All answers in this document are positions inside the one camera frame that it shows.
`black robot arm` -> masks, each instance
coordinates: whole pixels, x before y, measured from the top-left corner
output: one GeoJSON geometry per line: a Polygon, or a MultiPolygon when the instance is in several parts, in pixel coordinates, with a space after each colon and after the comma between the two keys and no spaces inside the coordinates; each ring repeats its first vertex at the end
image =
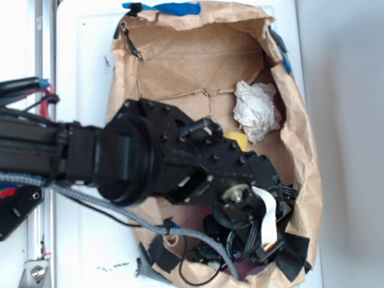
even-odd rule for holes
{"type": "MultiPolygon", "coordinates": [[[[284,214],[283,186],[265,156],[242,152],[209,118],[193,121],[177,107],[149,100],[126,101],[104,129],[0,108],[0,159],[1,171],[97,187],[121,206],[147,197],[212,206],[214,221],[243,246],[265,214],[252,186],[273,196],[277,219],[284,214]]],[[[268,260],[281,245],[257,253],[254,239],[255,260],[268,260]]]]}

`brown paper bag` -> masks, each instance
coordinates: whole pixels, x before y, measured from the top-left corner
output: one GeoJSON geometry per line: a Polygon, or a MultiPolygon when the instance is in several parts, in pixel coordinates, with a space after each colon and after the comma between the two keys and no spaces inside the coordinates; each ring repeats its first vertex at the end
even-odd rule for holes
{"type": "MultiPolygon", "coordinates": [[[[322,211],[316,144],[295,80],[281,64],[281,53],[269,33],[268,25],[274,19],[252,6],[200,4],[199,15],[141,11],[137,17],[121,20],[119,37],[112,44],[116,66],[107,120],[126,99],[147,98],[178,106],[194,120],[209,115],[224,132],[236,131],[239,124],[233,119],[233,93],[237,82],[273,83],[278,91],[275,105],[283,116],[282,129],[248,148],[265,154],[283,184],[293,184],[299,191],[286,231],[310,239],[307,262],[313,267],[322,211]],[[134,56],[132,48],[140,53],[134,56]]],[[[197,230],[202,230],[203,218],[209,213],[205,208],[174,206],[164,199],[148,199],[134,210],[155,224],[173,217],[178,225],[197,230]]],[[[148,250],[155,235],[145,229],[134,233],[148,250]]],[[[164,237],[165,247],[175,254],[180,255],[183,244],[177,236],[164,237]]],[[[174,285],[188,287],[178,266],[171,271],[157,264],[152,268],[174,285]]],[[[183,274],[190,282],[200,283],[214,270],[185,261],[183,274]]],[[[221,272],[204,287],[293,287],[304,278],[303,269],[291,283],[272,263],[257,275],[247,276],[245,282],[221,272]]]]}

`red wire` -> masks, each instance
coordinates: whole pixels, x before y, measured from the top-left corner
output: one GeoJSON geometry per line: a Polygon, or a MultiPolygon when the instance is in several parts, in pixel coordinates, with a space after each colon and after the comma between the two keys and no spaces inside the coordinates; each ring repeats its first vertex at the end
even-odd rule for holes
{"type": "MultiPolygon", "coordinates": [[[[43,89],[44,96],[52,95],[53,93],[55,93],[55,89],[52,84],[49,85],[49,91],[47,89],[43,89]]],[[[40,103],[40,108],[39,108],[40,116],[46,119],[49,119],[48,105],[49,105],[49,102],[48,100],[45,99],[40,103]]]]}

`braided cable sleeve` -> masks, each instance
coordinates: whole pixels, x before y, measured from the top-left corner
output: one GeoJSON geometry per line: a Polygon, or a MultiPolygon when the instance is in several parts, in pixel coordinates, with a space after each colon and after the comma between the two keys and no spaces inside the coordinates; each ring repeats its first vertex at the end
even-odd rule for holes
{"type": "MultiPolygon", "coordinates": [[[[0,172],[0,182],[10,182],[10,183],[20,183],[20,184],[27,184],[27,185],[34,185],[34,186],[43,186],[46,183],[46,180],[39,176],[31,176],[27,174],[21,174],[21,173],[4,173],[0,172]]],[[[146,219],[142,218],[141,216],[133,213],[132,211],[129,211],[123,207],[117,206],[113,204],[110,201],[106,201],[104,199],[99,199],[94,196],[87,195],[85,193],[76,191],[72,188],[67,188],[60,186],[58,184],[51,184],[50,187],[54,189],[56,192],[68,196],[70,198],[74,198],[79,201],[88,202],[97,206],[105,207],[109,210],[118,212],[120,214],[123,214],[132,220],[138,222],[140,225],[142,225],[144,228],[147,228],[148,230],[161,235],[166,234],[174,234],[174,235],[184,235],[189,236],[193,238],[197,238],[208,245],[210,245],[216,252],[223,258],[225,263],[227,264],[229,270],[231,271],[231,274],[236,280],[239,280],[239,275],[236,271],[235,266],[233,265],[230,257],[225,251],[225,248],[221,243],[216,242],[206,234],[192,230],[192,229],[185,229],[185,228],[170,228],[169,230],[165,227],[158,227],[150,222],[148,222],[146,219]]]]}

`crumpled paper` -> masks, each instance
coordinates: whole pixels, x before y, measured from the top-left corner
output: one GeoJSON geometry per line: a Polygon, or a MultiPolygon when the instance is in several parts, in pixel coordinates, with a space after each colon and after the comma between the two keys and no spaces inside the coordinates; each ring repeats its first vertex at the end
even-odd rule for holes
{"type": "Polygon", "coordinates": [[[245,81],[236,86],[234,119],[252,144],[264,139],[271,130],[280,129],[280,112],[273,104],[276,90],[272,84],[256,83],[252,86],[245,81]]]}

